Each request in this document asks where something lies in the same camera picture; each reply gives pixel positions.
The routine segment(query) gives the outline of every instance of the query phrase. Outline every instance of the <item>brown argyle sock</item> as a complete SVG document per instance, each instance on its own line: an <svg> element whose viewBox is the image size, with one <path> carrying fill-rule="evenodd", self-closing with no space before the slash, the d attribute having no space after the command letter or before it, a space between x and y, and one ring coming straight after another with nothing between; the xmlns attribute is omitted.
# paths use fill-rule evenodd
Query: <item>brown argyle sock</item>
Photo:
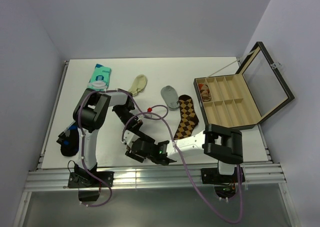
<svg viewBox="0 0 320 227"><path fill-rule="evenodd" d="M180 140L191 136L192 131L199 123L199 119L195 112L194 103L189 95L181 95L179 97L179 105L181 120L174 135L175 140Z"/></svg>

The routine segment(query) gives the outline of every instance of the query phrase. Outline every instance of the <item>transparent panel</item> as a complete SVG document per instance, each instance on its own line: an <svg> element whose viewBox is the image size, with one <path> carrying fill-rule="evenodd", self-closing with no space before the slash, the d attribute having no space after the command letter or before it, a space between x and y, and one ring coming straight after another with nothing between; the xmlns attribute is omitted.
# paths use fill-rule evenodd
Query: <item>transparent panel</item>
<svg viewBox="0 0 320 227"><path fill-rule="evenodd" d="M239 215L239 197L219 202L214 187L200 188L228 219ZM105 200L103 190L98 201ZM243 190L243 218L237 227L290 226L278 184L250 185ZM230 227L219 219L193 188L115 189L101 207L79 205L77 191L33 192L24 227Z"/></svg>
<svg viewBox="0 0 320 227"><path fill-rule="evenodd" d="M244 71L243 77L261 116L272 111L288 98L261 51Z"/></svg>

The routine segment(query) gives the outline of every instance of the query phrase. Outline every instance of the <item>white wall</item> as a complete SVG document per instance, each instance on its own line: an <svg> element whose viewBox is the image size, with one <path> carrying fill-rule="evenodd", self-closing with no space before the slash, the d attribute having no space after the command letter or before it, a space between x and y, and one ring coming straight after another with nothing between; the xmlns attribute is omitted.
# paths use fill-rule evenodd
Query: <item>white wall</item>
<svg viewBox="0 0 320 227"><path fill-rule="evenodd" d="M65 59L239 56L270 0L29 0Z"/></svg>
<svg viewBox="0 0 320 227"><path fill-rule="evenodd" d="M40 156L63 61L27 0L0 0L0 226Z"/></svg>
<svg viewBox="0 0 320 227"><path fill-rule="evenodd" d="M296 96L263 126L303 226L320 223L320 0L271 0L246 51L263 41Z"/></svg>

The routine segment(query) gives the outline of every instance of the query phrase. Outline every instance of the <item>beige box lining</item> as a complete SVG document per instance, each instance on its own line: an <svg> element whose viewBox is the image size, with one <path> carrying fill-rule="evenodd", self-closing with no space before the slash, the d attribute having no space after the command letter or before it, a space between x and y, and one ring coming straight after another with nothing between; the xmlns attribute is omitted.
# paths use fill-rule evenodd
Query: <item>beige box lining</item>
<svg viewBox="0 0 320 227"><path fill-rule="evenodd" d="M239 127L255 125L262 119L242 74L196 81L207 85L211 93L211 101L203 103L210 124Z"/></svg>

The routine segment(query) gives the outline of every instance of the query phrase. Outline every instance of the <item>watch box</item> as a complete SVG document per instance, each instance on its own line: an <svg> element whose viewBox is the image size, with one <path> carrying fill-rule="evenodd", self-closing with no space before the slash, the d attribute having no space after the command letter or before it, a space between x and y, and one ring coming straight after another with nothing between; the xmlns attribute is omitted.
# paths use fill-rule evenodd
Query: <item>watch box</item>
<svg viewBox="0 0 320 227"><path fill-rule="evenodd" d="M250 53L235 74L194 79L206 125L251 129L295 98L264 44L257 42ZM211 98L202 98L203 85Z"/></svg>

